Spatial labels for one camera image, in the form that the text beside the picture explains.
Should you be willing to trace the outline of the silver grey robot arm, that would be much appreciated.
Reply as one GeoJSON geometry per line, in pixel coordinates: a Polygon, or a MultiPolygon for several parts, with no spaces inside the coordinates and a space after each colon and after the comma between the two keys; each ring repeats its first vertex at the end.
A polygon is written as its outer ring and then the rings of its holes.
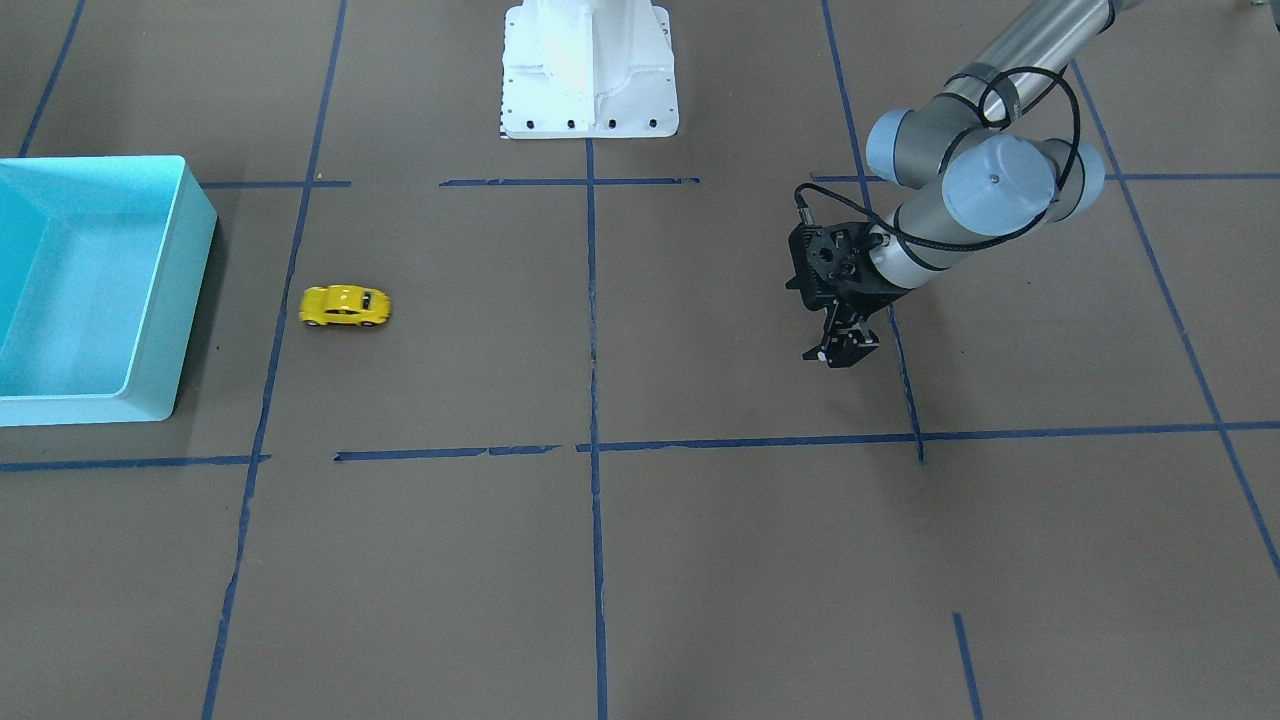
{"type": "Polygon", "coordinates": [[[895,109],[867,137],[870,170],[911,191],[892,213],[819,224],[803,183],[788,236],[787,288],[826,315],[809,361],[852,366],[879,347],[868,319],[964,259],[1062,222],[1100,196],[1106,169],[1082,138],[1070,60],[1132,9],[1129,1],[1034,1],[918,109],[895,109]]]}

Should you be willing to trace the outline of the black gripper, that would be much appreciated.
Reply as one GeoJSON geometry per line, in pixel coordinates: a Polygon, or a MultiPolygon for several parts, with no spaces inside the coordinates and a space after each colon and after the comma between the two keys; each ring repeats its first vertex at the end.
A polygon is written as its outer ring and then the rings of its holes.
{"type": "Polygon", "coordinates": [[[895,301],[892,284],[869,281],[817,283],[812,304],[826,311],[826,319],[820,341],[804,351],[803,359],[829,363],[833,369],[856,365],[881,346],[868,324],[869,318],[895,301]]]}

